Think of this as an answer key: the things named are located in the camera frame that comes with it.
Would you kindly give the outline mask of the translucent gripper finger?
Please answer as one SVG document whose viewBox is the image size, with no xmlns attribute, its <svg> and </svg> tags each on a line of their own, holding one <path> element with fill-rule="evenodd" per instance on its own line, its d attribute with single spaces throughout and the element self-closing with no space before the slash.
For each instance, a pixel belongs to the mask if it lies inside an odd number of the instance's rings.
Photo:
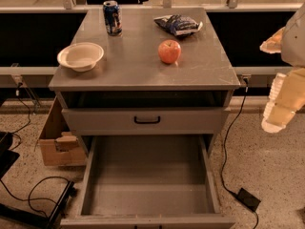
<svg viewBox="0 0 305 229">
<path fill-rule="evenodd" d="M 275 34 L 265 40 L 259 49 L 266 53 L 281 53 L 281 41 L 284 28 L 279 29 Z"/>
<path fill-rule="evenodd" d="M 280 132 L 304 105 L 305 69 L 298 68 L 287 74 L 278 73 L 263 113 L 262 129 L 271 134 Z"/>
</svg>

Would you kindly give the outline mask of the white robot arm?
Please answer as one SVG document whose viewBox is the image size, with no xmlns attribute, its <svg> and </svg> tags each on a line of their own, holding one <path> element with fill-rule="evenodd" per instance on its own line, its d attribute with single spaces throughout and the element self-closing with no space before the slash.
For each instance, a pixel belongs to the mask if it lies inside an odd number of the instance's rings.
<svg viewBox="0 0 305 229">
<path fill-rule="evenodd" d="M 274 134 L 285 129 L 305 105 L 305 4 L 259 48 L 266 53 L 280 53 L 281 59 L 293 67 L 274 78 L 263 113 L 262 129 Z"/>
</svg>

